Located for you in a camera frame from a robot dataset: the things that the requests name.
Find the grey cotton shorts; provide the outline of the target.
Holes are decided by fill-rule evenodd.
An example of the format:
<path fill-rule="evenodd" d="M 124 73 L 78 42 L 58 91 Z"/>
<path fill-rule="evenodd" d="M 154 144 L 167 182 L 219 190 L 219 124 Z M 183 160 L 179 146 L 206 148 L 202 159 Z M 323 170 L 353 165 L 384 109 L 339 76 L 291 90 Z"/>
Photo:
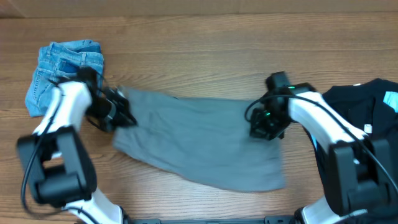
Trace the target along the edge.
<path fill-rule="evenodd" d="M 125 88 L 137 125 L 118 128 L 115 149 L 199 184 L 239 192 L 282 189 L 280 142 L 253 138 L 248 100 L 177 98 Z"/>

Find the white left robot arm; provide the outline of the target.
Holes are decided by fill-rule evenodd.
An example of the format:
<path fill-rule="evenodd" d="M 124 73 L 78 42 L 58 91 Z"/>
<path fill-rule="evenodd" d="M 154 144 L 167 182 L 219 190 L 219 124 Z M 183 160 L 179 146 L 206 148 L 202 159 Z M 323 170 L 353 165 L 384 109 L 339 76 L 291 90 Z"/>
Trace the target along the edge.
<path fill-rule="evenodd" d="M 102 79 L 91 67 L 70 77 L 51 79 L 52 100 L 43 120 L 30 136 L 17 140 L 24 169 L 21 204 L 29 215 L 29 191 L 36 203 L 50 205 L 53 215 L 70 212 L 85 223 L 132 223 L 97 185 L 95 167 L 79 136 L 84 117 L 95 118 L 104 132 L 137 125 L 129 102 L 119 88 L 100 89 Z"/>

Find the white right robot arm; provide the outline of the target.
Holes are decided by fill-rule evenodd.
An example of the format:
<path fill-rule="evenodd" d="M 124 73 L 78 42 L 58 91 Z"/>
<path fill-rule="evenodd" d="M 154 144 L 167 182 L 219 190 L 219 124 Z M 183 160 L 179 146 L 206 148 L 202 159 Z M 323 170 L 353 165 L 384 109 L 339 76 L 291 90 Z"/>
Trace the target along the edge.
<path fill-rule="evenodd" d="M 291 84 L 285 72 L 265 80 L 267 92 L 244 112 L 253 138 L 282 139 L 290 123 L 301 124 L 315 149 L 324 195 L 291 216 L 265 223 L 352 223 L 359 218 L 396 220 L 397 184 L 391 176 L 390 146 L 371 139 L 340 116 L 309 83 Z"/>

